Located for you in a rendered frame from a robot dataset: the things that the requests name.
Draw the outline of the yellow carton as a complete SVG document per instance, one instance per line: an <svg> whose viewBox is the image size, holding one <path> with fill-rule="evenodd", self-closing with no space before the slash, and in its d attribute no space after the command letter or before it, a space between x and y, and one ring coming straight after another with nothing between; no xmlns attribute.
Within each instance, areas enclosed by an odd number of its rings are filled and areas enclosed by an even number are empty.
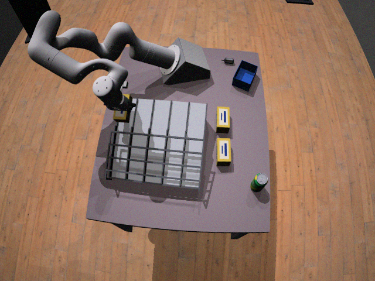
<svg viewBox="0 0 375 281"><path fill-rule="evenodd" d="M130 102L132 102L132 97L129 94L123 94L125 95ZM129 123L130 118L130 112L129 111L114 111L113 120L116 122L125 122Z"/></svg>
<svg viewBox="0 0 375 281"><path fill-rule="evenodd" d="M216 133L229 133L230 107L217 107Z"/></svg>
<svg viewBox="0 0 375 281"><path fill-rule="evenodd" d="M230 138L217 138L216 142L216 166L229 166L231 163Z"/></svg>

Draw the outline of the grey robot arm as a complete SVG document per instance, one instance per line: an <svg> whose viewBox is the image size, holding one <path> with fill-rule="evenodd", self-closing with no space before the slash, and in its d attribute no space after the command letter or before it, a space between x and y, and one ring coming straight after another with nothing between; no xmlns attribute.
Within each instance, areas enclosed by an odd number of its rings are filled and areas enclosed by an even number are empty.
<svg viewBox="0 0 375 281"><path fill-rule="evenodd" d="M104 42L99 43L94 32L82 28L71 28L56 36L60 22L56 11L47 11L40 17L28 45L29 57L72 84L80 83L92 71L107 71L107 76L95 80L93 93L108 107L118 106L122 101L122 89L128 88L127 69L114 62L126 44L130 45L130 58L158 66L164 75L173 73L180 62L179 46L171 45L167 49L141 40L127 23L114 24ZM80 63L60 51L68 47L89 50L100 59Z"/></svg>

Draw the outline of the green drink can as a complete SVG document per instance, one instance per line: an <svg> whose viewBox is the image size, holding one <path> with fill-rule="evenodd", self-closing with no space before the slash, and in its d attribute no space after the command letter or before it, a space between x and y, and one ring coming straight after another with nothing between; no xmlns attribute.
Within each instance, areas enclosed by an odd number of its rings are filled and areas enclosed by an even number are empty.
<svg viewBox="0 0 375 281"><path fill-rule="evenodd" d="M264 173L257 174L250 184L252 191L254 192L261 191L265 187L265 185L268 183L267 180L268 180L268 177L266 174Z"/></svg>

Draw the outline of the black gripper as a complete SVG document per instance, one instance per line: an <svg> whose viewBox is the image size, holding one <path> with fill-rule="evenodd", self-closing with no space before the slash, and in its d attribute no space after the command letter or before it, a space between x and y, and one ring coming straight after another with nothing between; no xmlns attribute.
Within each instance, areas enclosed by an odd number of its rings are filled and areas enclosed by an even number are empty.
<svg viewBox="0 0 375 281"><path fill-rule="evenodd" d="M130 100L123 95L123 99L121 101L121 103L116 106L116 107L108 107L106 106L109 110L113 110L113 111L129 111L131 112L131 110L133 109L133 107L136 107L136 104L134 103L131 103Z"/></svg>

